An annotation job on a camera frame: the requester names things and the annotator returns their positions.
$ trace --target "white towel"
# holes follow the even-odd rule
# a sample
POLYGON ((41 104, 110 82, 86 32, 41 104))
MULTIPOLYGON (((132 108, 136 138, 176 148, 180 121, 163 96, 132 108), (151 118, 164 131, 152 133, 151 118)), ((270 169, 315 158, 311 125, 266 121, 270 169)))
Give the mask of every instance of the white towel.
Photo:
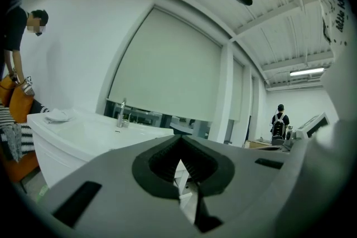
POLYGON ((70 121, 72 117, 67 114, 65 111, 54 109, 52 112, 46 113, 46 118, 45 120, 47 123, 53 123, 53 122, 67 122, 70 121))

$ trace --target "white pillar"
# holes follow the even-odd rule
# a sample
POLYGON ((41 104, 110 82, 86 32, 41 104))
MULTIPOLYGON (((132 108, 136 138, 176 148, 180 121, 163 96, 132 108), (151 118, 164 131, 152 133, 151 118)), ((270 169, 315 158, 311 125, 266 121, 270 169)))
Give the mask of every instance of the white pillar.
POLYGON ((233 89, 233 50, 232 44, 223 46, 221 51, 221 66, 219 90, 217 95, 216 111, 211 125, 208 140, 224 142, 230 114, 233 89))
POLYGON ((252 106, 252 69, 245 66, 243 69, 243 96, 240 120, 235 121, 231 141, 233 146, 242 147, 247 136, 250 109, 252 106))
POLYGON ((250 119, 249 140, 256 140, 262 137, 264 124, 264 108, 266 91, 262 79, 255 78, 253 81, 253 114, 250 119))

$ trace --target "monitor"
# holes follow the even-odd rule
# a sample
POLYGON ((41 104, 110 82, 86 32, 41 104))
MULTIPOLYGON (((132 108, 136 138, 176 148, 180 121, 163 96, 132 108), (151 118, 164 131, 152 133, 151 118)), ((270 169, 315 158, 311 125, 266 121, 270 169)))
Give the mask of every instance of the monitor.
POLYGON ((326 113, 314 116, 303 126, 296 129, 296 138, 308 139, 311 138, 321 127, 329 125, 330 122, 326 116, 326 113))

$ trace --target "faucet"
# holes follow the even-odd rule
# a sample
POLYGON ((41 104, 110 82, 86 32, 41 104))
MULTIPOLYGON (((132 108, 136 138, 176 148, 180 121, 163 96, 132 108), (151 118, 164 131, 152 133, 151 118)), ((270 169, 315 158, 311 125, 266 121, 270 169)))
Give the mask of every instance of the faucet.
POLYGON ((120 114, 118 116, 118 122, 117 122, 117 127, 121 128, 123 127, 124 120, 123 120, 123 115, 124 115, 124 108, 127 105, 127 99, 124 98, 122 102, 122 107, 120 108, 120 114))

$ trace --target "fluorescent light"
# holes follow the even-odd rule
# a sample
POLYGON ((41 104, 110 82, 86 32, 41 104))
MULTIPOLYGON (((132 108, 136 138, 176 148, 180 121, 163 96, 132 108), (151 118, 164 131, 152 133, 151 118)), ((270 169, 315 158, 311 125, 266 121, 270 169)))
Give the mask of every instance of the fluorescent light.
POLYGON ((318 69, 304 70, 304 71, 292 71, 290 72, 290 76, 315 74, 317 72, 323 72, 323 71, 324 71, 323 67, 319 67, 318 69))

